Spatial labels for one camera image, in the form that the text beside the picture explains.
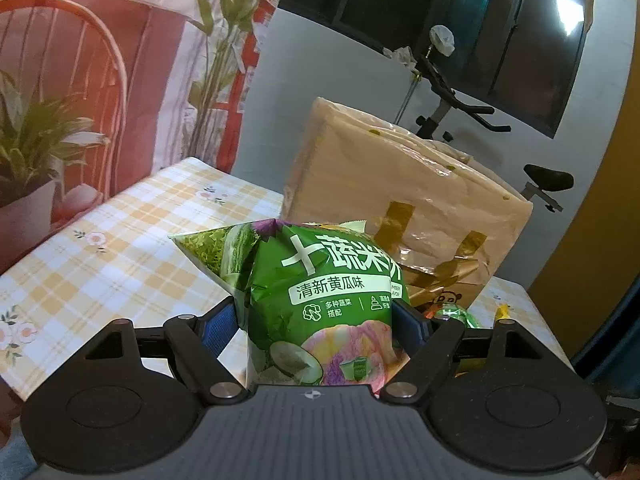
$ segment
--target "table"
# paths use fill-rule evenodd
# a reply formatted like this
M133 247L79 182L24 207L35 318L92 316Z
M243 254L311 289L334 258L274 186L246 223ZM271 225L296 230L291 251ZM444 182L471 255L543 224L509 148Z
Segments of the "table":
M0 375L26 399L108 322L161 326L200 316L227 294L167 238L278 216L282 196L187 158L124 190L0 276ZM492 278L471 306L492 326L500 303L558 356L558 342L519 285ZM164 362L145 361L165 371ZM220 361L240 380L246 336Z

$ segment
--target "screw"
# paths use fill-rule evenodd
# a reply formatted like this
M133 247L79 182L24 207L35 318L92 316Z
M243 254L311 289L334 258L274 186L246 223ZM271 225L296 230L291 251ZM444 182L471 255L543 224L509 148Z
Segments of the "screw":
M209 393L219 399L231 399L242 393L242 386L236 383L216 383L209 388Z
M386 392L392 397L407 399L418 393L418 388L411 383L391 383L386 387Z

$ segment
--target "window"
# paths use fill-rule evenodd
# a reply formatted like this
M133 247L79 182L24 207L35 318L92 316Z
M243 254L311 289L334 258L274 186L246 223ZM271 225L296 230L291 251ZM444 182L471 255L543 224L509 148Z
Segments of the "window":
M553 137L571 93L585 0L281 0L280 6L381 51L424 54L437 23L455 36L434 58L453 88Z

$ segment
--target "cartoon face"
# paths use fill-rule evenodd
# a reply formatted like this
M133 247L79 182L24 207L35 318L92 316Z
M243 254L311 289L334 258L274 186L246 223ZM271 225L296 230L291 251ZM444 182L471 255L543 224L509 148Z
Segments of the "cartoon face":
M434 301L434 304L447 304L447 303L457 303L462 299L462 294L456 294L455 292L451 292L450 290L444 290L438 296L438 299Z

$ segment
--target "printed curtain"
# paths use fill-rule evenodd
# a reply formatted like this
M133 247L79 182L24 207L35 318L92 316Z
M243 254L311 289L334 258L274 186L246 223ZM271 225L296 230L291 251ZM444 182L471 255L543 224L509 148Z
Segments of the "printed curtain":
M0 273L196 156L229 172L278 0L0 0Z

